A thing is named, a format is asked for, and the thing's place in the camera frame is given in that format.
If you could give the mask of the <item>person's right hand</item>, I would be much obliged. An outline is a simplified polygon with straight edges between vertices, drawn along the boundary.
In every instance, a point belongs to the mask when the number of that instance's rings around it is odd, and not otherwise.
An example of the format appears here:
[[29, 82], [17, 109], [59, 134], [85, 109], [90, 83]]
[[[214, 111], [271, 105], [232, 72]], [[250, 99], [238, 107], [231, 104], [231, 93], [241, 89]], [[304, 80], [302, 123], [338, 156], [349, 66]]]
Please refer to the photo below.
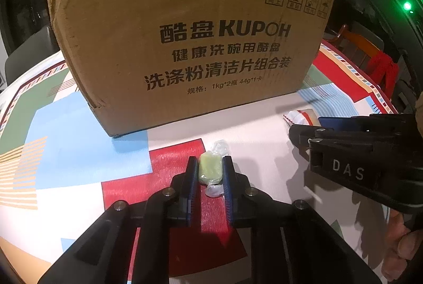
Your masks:
[[402, 213], [390, 209], [386, 233], [387, 251], [381, 268], [382, 275], [389, 281], [398, 280], [406, 270], [422, 243], [422, 231], [412, 232], [404, 225]]

